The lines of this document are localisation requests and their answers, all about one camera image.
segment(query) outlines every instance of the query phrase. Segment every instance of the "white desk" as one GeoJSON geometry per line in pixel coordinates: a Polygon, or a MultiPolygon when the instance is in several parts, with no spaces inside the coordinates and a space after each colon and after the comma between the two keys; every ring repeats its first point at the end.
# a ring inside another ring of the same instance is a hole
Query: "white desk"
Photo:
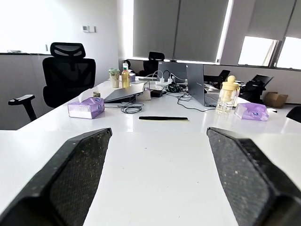
{"type": "MultiPolygon", "coordinates": [[[[0,131],[0,212],[74,135],[0,131]]],[[[84,225],[237,226],[207,136],[167,133],[164,142],[148,139],[154,136],[113,132],[100,185],[84,225]]],[[[250,136],[301,188],[301,135],[250,136]]]]}
{"type": "MultiPolygon", "coordinates": [[[[114,88],[110,81],[106,81],[93,90],[99,90],[102,97],[108,96],[114,88]]],[[[301,123],[295,122],[277,113],[270,113],[267,122],[241,120],[232,112],[229,116],[217,114],[214,110],[201,113],[188,110],[177,105],[177,99],[172,96],[152,98],[151,101],[140,101],[144,103],[143,111],[137,114],[124,114],[119,109],[106,108],[105,112],[96,119],[77,119],[68,116],[67,104],[64,104],[51,112],[43,115],[32,123],[24,126],[22,131],[91,131],[95,129],[111,127],[113,132],[158,132],[157,137],[164,137],[165,133],[197,133],[205,132],[207,127],[219,127],[238,133],[301,133],[301,123]],[[142,121],[139,116],[179,116],[188,117],[189,121],[142,121]]],[[[203,107],[195,100],[182,102],[188,107],[201,110],[203,107]]]]}

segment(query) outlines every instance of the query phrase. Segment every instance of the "tissue box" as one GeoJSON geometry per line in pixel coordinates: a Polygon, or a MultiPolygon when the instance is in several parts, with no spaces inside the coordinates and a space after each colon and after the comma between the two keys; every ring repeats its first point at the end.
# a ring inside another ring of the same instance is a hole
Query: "tissue box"
{"type": "Polygon", "coordinates": [[[254,103],[238,104],[234,113],[240,119],[267,121],[269,118],[266,106],[254,103]]]}
{"type": "Polygon", "coordinates": [[[90,97],[82,102],[76,101],[68,104],[70,117],[93,119],[104,111],[102,98],[90,97]]]}

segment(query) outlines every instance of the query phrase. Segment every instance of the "cable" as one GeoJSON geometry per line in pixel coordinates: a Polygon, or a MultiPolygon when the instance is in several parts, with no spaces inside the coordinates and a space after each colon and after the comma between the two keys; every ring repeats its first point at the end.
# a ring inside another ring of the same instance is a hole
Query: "cable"
{"type": "Polygon", "coordinates": [[[121,110],[121,112],[125,113],[125,114],[135,114],[135,113],[142,111],[142,107],[144,106],[144,104],[138,103],[138,102],[133,103],[134,100],[135,99],[133,99],[131,102],[127,103],[124,106],[118,105],[118,106],[112,106],[112,107],[106,107],[106,106],[105,107],[106,108],[119,108],[121,110]]]}
{"type": "Polygon", "coordinates": [[[192,96],[190,96],[189,94],[186,94],[186,93],[184,93],[181,96],[174,96],[174,95],[171,95],[171,94],[167,94],[167,95],[177,98],[178,99],[177,104],[181,105],[181,106],[183,106],[183,107],[185,107],[186,109],[189,109],[189,110],[196,110],[196,111],[199,111],[199,112],[207,112],[207,111],[215,110],[215,108],[211,108],[211,109],[207,109],[207,110],[202,111],[202,110],[199,110],[199,109],[194,108],[194,107],[186,107],[185,105],[180,103],[180,101],[189,102],[190,100],[192,100],[192,96]]]}
{"type": "Polygon", "coordinates": [[[169,70],[165,70],[165,71],[163,71],[163,74],[162,74],[162,77],[163,77],[163,75],[165,74],[165,72],[168,72],[169,73],[169,76],[168,77],[170,77],[170,71],[169,70]]]}
{"type": "Polygon", "coordinates": [[[160,71],[160,70],[156,70],[153,74],[146,75],[146,77],[150,77],[150,76],[154,77],[154,75],[156,74],[156,72],[161,72],[162,78],[163,78],[163,72],[160,71]]]}
{"type": "Polygon", "coordinates": [[[172,73],[170,73],[170,76],[174,76],[174,77],[176,77],[177,79],[179,79],[179,80],[182,80],[182,81],[185,81],[185,79],[180,79],[180,78],[178,78],[177,76],[175,76],[174,74],[172,74],[172,73]]]}

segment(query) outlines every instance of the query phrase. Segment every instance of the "roller blind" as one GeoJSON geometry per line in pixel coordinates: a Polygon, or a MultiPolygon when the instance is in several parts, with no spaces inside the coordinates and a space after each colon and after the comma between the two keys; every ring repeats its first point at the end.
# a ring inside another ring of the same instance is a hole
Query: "roller blind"
{"type": "Polygon", "coordinates": [[[282,40],[295,0],[256,0],[247,36],[282,40]]]}
{"type": "Polygon", "coordinates": [[[134,0],[134,56],[172,58],[179,0],[134,0]]]}
{"type": "Polygon", "coordinates": [[[296,2],[286,36],[301,39],[301,0],[296,2]]]}
{"type": "Polygon", "coordinates": [[[182,0],[174,57],[215,62],[228,0],[182,0]]]}

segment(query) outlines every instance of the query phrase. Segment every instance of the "glass jar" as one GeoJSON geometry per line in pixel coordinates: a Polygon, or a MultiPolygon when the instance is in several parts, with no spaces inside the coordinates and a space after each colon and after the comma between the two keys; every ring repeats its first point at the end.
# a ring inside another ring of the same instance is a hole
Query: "glass jar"
{"type": "Polygon", "coordinates": [[[119,72],[119,69],[116,68],[109,69],[109,76],[113,88],[119,88],[119,72]]]}
{"type": "Polygon", "coordinates": [[[238,96],[239,85],[235,82],[235,76],[230,75],[227,81],[222,83],[222,89],[216,105],[216,111],[218,113],[228,113],[238,96]]]}
{"type": "Polygon", "coordinates": [[[234,102],[237,98],[237,91],[225,90],[220,91],[219,99],[216,105],[216,111],[219,113],[228,113],[232,110],[234,102]]]}

